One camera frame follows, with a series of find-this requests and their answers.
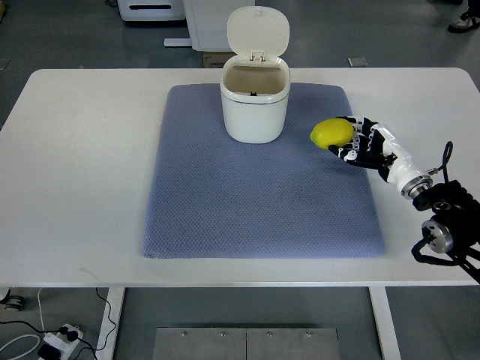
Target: power strip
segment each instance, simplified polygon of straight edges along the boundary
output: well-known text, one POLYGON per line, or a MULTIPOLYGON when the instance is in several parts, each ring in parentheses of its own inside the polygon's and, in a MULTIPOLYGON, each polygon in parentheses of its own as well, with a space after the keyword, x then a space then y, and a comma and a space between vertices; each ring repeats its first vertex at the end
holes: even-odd
POLYGON ((43 340, 46 342, 39 350, 38 360, 68 360, 68 357, 80 342, 83 332, 78 326, 63 325, 57 334, 47 332, 43 340))

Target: gray floor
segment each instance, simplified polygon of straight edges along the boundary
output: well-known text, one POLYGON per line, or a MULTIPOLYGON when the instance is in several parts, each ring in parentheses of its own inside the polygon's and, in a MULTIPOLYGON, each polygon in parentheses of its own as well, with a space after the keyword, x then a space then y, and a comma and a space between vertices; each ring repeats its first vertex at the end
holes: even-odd
MULTIPOLYGON (((89 342, 94 348, 97 346, 105 302, 97 297, 95 289, 43 288, 39 295, 41 312, 38 306, 38 290, 38 288, 12 289, 14 295, 25 298, 25 304, 20 312, 0 307, 0 320, 3 322, 25 321, 37 330, 55 331, 54 334, 65 324, 78 326, 83 332, 83 340, 89 342), (43 319, 44 328, 42 328, 41 319, 43 319)), ((107 289, 99 289, 98 293, 106 298, 107 289)), ((44 338, 42 334, 36 333, 25 324, 14 323, 0 326, 0 348, 21 335, 37 334, 41 339, 44 338)), ((32 337, 18 340, 1 352, 0 359, 12 359, 30 350, 35 344, 36 340, 32 337)), ((42 344, 45 343, 41 341, 36 351, 22 359, 38 360, 37 351, 42 344)), ((75 357, 83 347, 82 344, 79 344, 71 358, 75 357)), ((92 352, 87 349, 83 350, 79 359, 93 359, 92 352)))
MULTIPOLYGON (((102 0, 4 3, 0 59, 10 63, 0 71, 0 125, 38 69, 203 66, 201 53, 162 45, 164 38, 186 38, 185 22, 126 23, 116 7, 102 0)), ((277 8, 289 19, 290 42, 282 58, 291 68, 347 68, 347 58, 363 56, 370 67, 463 68, 480 89, 480 30, 446 31, 449 22, 466 10, 466 1, 462 5, 449 0, 256 3, 277 8)), ((94 338, 101 310, 70 306, 64 308, 68 314, 59 315, 72 299, 84 304, 98 300, 94 289, 89 290, 93 296, 83 291, 87 290, 64 289, 62 296, 67 298, 58 297, 64 300, 50 309, 46 300, 44 311, 55 326, 78 321, 94 338)), ((477 286, 394 288, 388 290, 388 297, 403 359, 480 359, 477 286)), ((16 314, 37 319, 34 307, 16 314)), ((7 316, 12 317, 0 310, 1 320, 7 316)), ((342 359, 380 359, 372 316, 366 289, 129 289, 115 359, 150 359, 157 326, 218 323, 333 326, 339 331, 342 359)), ((1 327, 0 347, 22 332, 6 326, 1 327)), ((92 355, 83 352, 80 359, 92 355)))

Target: white cable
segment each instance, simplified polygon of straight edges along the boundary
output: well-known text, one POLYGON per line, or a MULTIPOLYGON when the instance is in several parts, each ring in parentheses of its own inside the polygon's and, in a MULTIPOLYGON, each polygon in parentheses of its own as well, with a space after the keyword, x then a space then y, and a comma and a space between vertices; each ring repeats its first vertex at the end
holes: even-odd
POLYGON ((42 316, 42 305, 40 304, 40 291, 42 291, 43 287, 41 287, 39 290, 38 290, 38 293, 37 293, 37 300, 38 300, 38 310, 40 310, 40 321, 42 323, 42 330, 45 331, 45 327, 44 327, 44 317, 42 316))
POLYGON ((38 344, 40 343, 40 336, 38 336, 38 335, 35 335, 35 334, 22 335, 22 336, 19 336, 19 337, 15 337, 15 338, 14 338, 13 340, 11 340, 11 341, 8 341, 4 346, 2 346, 2 347, 0 348, 0 353, 1 353, 8 345, 10 345, 10 344, 14 343, 15 341, 20 340, 20 339, 22 339, 22 338, 37 338, 37 343, 36 343, 35 346, 33 346, 29 351, 24 352, 22 355, 18 355, 18 356, 14 357, 14 358, 9 358, 9 359, 7 359, 7 360, 17 360, 17 359, 22 358, 23 356, 25 356, 25 355, 31 353, 33 350, 37 349, 37 346, 38 346, 38 344))

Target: cardboard box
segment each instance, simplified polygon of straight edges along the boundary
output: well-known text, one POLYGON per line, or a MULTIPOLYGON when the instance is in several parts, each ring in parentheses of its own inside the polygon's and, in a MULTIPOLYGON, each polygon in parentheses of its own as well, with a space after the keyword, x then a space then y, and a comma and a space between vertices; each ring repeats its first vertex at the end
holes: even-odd
POLYGON ((2 21, 3 14, 5 14, 5 4, 0 0, 0 21, 2 21))
POLYGON ((234 52, 204 52, 203 67, 205 69, 223 68, 228 59, 234 55, 234 52))

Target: bin hinge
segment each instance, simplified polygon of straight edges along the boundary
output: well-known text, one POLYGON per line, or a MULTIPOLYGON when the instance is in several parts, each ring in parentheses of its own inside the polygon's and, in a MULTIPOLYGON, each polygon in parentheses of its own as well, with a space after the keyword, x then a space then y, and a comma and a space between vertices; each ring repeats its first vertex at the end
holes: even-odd
POLYGON ((251 62, 264 62, 265 61, 265 51, 253 51, 250 55, 251 62))

